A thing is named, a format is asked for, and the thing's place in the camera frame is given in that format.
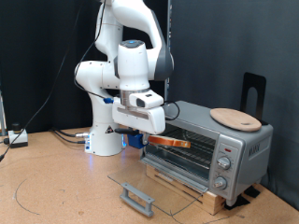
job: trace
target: metal pole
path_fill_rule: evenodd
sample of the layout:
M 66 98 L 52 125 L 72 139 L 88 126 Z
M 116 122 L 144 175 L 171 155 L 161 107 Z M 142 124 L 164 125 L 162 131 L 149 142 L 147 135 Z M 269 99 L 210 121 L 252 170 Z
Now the metal pole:
M 6 136 L 6 125 L 4 123 L 4 110 L 3 110 L 3 104 L 2 104 L 2 92 L 0 91 L 0 122 L 1 122 L 1 130 L 2 130 L 2 136 Z

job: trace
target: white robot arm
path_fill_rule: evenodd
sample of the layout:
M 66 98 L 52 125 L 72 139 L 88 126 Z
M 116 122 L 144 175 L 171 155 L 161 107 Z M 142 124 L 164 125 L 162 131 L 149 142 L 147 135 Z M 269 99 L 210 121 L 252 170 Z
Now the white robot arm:
M 102 4 L 95 36 L 99 30 L 101 33 L 95 46 L 107 55 L 107 62 L 81 63 L 77 82 L 85 90 L 107 98 L 111 96 L 105 89 L 121 91 L 121 98 L 115 97 L 113 105 L 90 94 L 93 103 L 91 152 L 105 156 L 118 153 L 117 146 L 121 145 L 120 137 L 111 132 L 107 134 L 107 128 L 113 131 L 118 124 L 123 124 L 146 133 L 158 134 L 164 130 L 164 111 L 160 107 L 164 101 L 150 90 L 149 80 L 167 79 L 174 65 L 159 23 L 142 0 L 107 0 L 104 12 L 103 8 Z M 121 42 L 123 25 L 146 32 L 153 49 L 146 49 L 142 41 Z M 99 147 L 108 147 L 109 151 L 99 152 Z

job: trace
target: oven control knob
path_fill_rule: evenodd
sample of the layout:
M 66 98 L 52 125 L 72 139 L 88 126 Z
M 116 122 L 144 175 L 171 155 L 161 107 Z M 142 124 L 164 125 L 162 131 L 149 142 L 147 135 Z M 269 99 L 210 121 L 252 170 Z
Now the oven control knob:
M 217 160 L 217 164 L 223 169 L 228 170 L 231 167 L 231 162 L 227 157 L 221 157 Z
M 217 189 L 225 189 L 226 188 L 226 180 L 223 177 L 217 177 L 214 183 L 214 188 Z

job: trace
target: wooden block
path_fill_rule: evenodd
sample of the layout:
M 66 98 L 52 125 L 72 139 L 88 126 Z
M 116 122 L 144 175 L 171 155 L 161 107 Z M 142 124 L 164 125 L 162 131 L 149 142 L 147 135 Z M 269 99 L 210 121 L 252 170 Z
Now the wooden block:
M 198 189 L 194 189 L 172 176 L 165 175 L 149 165 L 147 165 L 147 176 L 191 202 L 197 199 L 194 204 L 211 215 L 217 214 L 224 206 L 225 199 L 221 196 L 217 196 L 209 191 L 200 196 L 202 192 Z
M 151 135 L 149 137 L 149 143 L 151 145 L 162 145 L 170 147 L 190 147 L 191 143 L 188 141 L 179 140 L 176 138 L 160 136 L 160 135 Z

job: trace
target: table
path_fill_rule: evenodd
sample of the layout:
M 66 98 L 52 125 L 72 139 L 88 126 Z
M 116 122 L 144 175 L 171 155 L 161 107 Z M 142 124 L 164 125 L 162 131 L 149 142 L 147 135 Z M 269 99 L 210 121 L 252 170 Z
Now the table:
M 11 149 L 0 163 L 1 223 L 299 223 L 298 211 L 261 185 L 256 199 L 245 196 L 250 204 L 216 216 L 192 204 L 173 217 L 153 207 L 154 216 L 145 217 L 120 199 L 121 186 L 107 177 L 137 162 L 138 149 L 99 157 L 53 133 L 28 139 L 29 147 Z M 0 145 L 0 152 L 6 148 Z

